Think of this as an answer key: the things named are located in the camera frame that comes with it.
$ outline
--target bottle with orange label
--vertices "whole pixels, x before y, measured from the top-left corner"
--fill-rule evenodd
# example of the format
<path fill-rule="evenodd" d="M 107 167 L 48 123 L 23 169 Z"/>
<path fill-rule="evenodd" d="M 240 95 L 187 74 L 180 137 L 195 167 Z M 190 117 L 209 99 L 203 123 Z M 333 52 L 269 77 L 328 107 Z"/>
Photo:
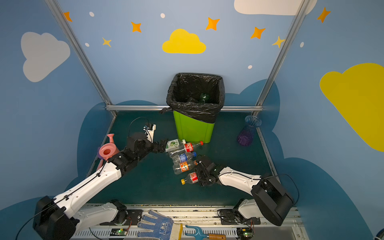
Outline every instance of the bottle with orange label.
<path fill-rule="evenodd" d="M 202 146 L 204 143 L 203 141 L 200 142 L 187 142 L 185 144 L 182 144 L 179 148 L 177 149 L 172 149 L 168 151 L 169 156 L 172 158 L 176 155 L 180 155 L 186 152 L 193 152 L 195 149 L 199 146 Z"/>
<path fill-rule="evenodd" d="M 175 174 L 180 174 L 182 172 L 187 172 L 193 169 L 197 165 L 196 161 L 188 160 L 186 162 L 178 163 L 173 165 L 173 171 Z"/>
<path fill-rule="evenodd" d="M 181 184 L 183 184 L 183 185 L 186 183 L 194 184 L 194 183 L 197 183 L 198 181 L 199 181 L 199 179 L 197 178 L 197 174 L 195 172 L 193 172 L 193 173 L 188 174 L 186 178 L 181 179 Z"/>

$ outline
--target trash can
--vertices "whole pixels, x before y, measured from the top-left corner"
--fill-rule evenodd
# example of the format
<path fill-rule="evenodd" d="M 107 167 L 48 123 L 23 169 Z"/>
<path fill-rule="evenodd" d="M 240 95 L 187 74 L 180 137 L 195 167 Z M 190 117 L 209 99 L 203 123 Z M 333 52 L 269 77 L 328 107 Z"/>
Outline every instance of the trash can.
<path fill-rule="evenodd" d="M 200 96 L 209 96 L 199 103 Z M 168 89 L 167 104 L 161 113 L 173 111 L 177 135 L 188 142 L 211 141 L 216 117 L 224 106 L 225 89 L 221 76 L 178 73 Z"/>

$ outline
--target purple glass vase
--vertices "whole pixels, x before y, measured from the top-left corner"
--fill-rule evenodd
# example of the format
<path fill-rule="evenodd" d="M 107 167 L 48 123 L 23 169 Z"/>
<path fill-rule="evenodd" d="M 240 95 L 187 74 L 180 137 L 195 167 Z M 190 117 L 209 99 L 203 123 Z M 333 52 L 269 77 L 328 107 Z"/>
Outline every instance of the purple glass vase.
<path fill-rule="evenodd" d="M 248 115 L 245 117 L 245 126 L 243 130 L 237 136 L 237 142 L 242 146 L 249 146 L 253 141 L 253 137 L 256 132 L 256 128 L 260 127 L 262 121 L 260 118 L 254 115 Z"/>

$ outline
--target blue bottle label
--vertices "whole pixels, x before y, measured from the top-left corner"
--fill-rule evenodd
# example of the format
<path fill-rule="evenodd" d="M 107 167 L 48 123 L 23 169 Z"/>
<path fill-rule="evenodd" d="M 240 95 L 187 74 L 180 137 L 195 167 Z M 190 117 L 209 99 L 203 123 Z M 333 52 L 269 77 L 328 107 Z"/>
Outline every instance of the blue bottle label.
<path fill-rule="evenodd" d="M 187 161 L 187 155 L 185 153 L 180 154 L 180 162 L 186 162 Z"/>

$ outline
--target blue and white work glove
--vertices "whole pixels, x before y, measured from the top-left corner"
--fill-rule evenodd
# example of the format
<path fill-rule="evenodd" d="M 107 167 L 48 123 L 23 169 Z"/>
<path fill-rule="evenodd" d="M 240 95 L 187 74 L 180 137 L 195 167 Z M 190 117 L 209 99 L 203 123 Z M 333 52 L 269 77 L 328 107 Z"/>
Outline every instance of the blue and white work glove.
<path fill-rule="evenodd" d="M 137 233 L 139 238 L 153 238 L 159 240 L 180 240 L 183 225 L 173 223 L 172 218 L 166 217 L 155 210 L 148 211 L 150 215 L 143 215 L 137 227 L 143 228 Z"/>

